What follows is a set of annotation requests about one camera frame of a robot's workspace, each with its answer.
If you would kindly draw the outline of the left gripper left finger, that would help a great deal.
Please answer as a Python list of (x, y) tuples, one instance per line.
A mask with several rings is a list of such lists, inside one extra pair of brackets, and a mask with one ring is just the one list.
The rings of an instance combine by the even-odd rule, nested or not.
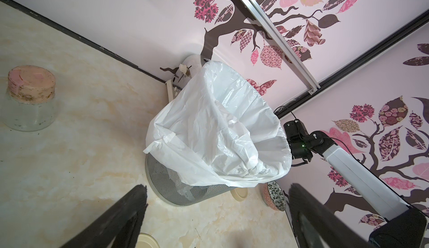
[(147, 207), (147, 187), (137, 185), (62, 247), (134, 248)]

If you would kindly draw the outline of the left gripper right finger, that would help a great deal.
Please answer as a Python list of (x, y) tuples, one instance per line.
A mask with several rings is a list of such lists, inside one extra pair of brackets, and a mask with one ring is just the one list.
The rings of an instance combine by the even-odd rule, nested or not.
[(300, 184), (289, 189), (293, 231), (300, 248), (371, 248)]

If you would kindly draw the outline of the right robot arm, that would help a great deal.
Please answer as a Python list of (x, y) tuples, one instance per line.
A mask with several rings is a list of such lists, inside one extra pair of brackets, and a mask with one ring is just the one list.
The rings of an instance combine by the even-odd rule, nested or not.
[(300, 248), (418, 248), (428, 216), (384, 184), (350, 153), (321, 131), (307, 133), (295, 119), (284, 124), (295, 159), (308, 162), (319, 154), (381, 215), (386, 224), (364, 240), (300, 184), (288, 192), (291, 223)]

